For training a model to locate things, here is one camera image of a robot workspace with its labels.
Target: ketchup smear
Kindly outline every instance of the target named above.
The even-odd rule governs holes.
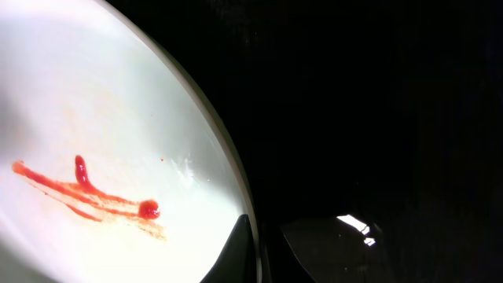
[[[117,218],[126,219],[153,237],[166,240],[162,226],[153,222],[160,215],[159,205],[154,200],[131,201],[109,195],[97,189],[89,180],[86,163],[81,156],[75,157],[75,177],[77,183],[59,182],[47,178],[17,161],[12,165],[15,173],[42,185],[35,188],[55,200],[66,204],[74,213],[96,222],[108,222]]]

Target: red sauce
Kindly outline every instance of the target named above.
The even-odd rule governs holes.
[[[34,186],[49,197],[66,204],[74,213],[85,219],[96,222],[109,222],[116,218],[127,219],[150,235],[166,240],[163,234],[164,228],[152,221],[160,215],[157,202],[154,200],[141,202],[126,200],[100,191],[91,183],[87,174],[86,163],[81,156],[75,157],[75,178],[77,183],[59,182],[47,178],[26,167],[23,161],[15,162],[12,169],[15,173],[26,177],[30,181],[42,185]],[[92,213],[76,208],[82,204],[89,205]]]
[[[156,219],[159,213],[159,205],[154,200],[142,201],[138,210],[138,214],[143,219]]]

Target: white plate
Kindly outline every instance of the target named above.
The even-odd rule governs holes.
[[[178,69],[102,2],[1,0],[0,42],[2,240],[58,281],[200,281],[239,215],[253,211],[228,145]],[[13,170],[22,160],[77,183],[78,155],[96,188],[154,199],[160,216],[116,215],[135,204],[74,191],[92,207]]]

